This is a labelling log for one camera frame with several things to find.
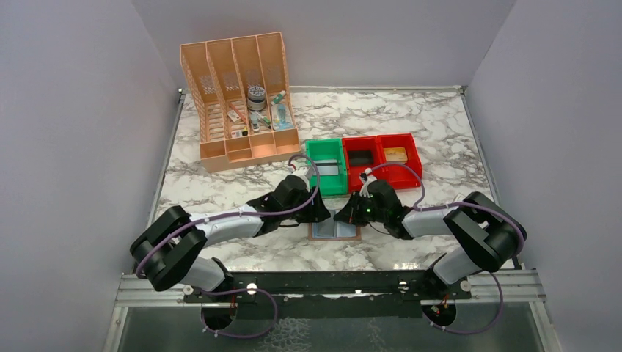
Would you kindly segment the green plastic bin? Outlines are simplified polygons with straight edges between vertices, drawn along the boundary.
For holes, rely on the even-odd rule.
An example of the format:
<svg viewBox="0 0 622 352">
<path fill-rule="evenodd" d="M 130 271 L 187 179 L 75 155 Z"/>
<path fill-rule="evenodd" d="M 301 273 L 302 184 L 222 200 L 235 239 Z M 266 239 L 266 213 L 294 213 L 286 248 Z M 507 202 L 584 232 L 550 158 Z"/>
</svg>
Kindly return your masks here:
<svg viewBox="0 0 622 352">
<path fill-rule="evenodd" d="M 306 154 L 318 168 L 323 196 L 347 193 L 347 170 L 341 139 L 312 139 L 305 142 Z"/>
</svg>

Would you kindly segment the black VIP credit card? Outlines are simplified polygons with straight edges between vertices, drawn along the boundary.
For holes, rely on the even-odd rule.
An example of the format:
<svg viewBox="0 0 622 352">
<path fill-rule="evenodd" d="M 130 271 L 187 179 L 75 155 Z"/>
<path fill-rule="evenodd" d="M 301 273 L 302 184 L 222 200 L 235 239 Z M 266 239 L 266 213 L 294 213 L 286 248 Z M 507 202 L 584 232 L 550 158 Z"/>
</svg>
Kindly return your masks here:
<svg viewBox="0 0 622 352">
<path fill-rule="evenodd" d="M 368 166 L 374 162 L 371 150 L 349 150 L 347 156 L 349 166 Z"/>
</svg>

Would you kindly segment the red plastic double bin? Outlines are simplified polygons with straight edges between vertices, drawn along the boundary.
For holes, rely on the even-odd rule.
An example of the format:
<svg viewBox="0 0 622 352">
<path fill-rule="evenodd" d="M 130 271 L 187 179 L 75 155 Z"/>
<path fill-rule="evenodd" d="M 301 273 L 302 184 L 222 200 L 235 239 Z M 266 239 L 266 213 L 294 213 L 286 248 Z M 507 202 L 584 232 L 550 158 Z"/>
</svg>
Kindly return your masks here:
<svg viewBox="0 0 622 352">
<path fill-rule="evenodd" d="M 388 163 L 389 166 L 383 166 L 373 171 L 373 175 L 376 178 L 387 181 L 395 189 L 417 188 L 420 186 L 420 181 L 414 174 L 417 174 L 419 178 L 422 177 L 422 161 L 417 152 L 414 137 L 411 134 L 346 137 L 342 139 L 342 143 L 347 170 L 347 190 L 349 193 L 361 189 L 360 173 L 366 168 L 373 168 L 384 163 Z M 386 147 L 405 147 L 408 153 L 408 161 L 406 163 L 386 162 L 383 151 Z M 349 166 L 347 156 L 349 150 L 371 150 L 374 158 L 373 165 Z"/>
</svg>

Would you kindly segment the orange plastic file organizer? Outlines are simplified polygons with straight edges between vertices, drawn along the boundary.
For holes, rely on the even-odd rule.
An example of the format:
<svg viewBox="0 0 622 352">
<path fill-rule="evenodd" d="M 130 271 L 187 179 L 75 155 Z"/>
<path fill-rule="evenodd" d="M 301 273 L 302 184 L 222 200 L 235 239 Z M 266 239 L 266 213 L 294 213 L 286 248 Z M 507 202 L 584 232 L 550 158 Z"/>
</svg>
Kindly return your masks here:
<svg viewBox="0 0 622 352">
<path fill-rule="evenodd" d="M 284 161 L 300 152 L 281 32 L 182 44 L 180 64 L 198 113 L 200 161 L 207 171 Z M 246 105 L 252 85 L 266 90 L 260 112 Z M 282 90 L 287 94 L 280 103 L 288 107 L 294 128 L 274 131 L 258 116 L 272 123 L 271 100 Z M 247 124 L 232 123 L 231 108 L 241 110 Z"/>
</svg>

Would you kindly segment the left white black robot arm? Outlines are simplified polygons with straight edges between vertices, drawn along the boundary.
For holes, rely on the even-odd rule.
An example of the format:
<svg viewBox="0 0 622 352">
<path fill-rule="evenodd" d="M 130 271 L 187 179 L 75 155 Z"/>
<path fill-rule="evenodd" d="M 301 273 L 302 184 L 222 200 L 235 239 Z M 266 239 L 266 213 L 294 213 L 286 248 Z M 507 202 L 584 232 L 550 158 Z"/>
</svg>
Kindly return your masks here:
<svg viewBox="0 0 622 352">
<path fill-rule="evenodd" d="M 230 275 L 220 260 L 199 256 L 204 248 L 268 234 L 284 221 L 311 224 L 330 216 L 319 188 L 299 175 L 288 175 L 273 191 L 234 210 L 198 216 L 175 205 L 131 244 L 135 274 L 147 279 L 156 291 L 180 283 L 215 291 Z"/>
</svg>

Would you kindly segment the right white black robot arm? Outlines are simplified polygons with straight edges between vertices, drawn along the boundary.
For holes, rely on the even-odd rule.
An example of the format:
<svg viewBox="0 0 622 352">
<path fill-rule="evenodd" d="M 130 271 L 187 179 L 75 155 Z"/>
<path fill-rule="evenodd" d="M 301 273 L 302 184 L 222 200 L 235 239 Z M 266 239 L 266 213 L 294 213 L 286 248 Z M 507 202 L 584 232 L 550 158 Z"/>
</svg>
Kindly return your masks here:
<svg viewBox="0 0 622 352">
<path fill-rule="evenodd" d="M 426 288 L 437 291 L 471 274 L 498 271 L 523 249 L 527 238 L 518 221 L 479 191 L 461 202 L 417 208 L 404 205 L 384 180 L 371 181 L 354 192 L 334 219 L 357 227 L 378 222 L 392 237 L 408 241 L 452 235 L 458 248 L 442 255 L 424 273 Z"/>
</svg>

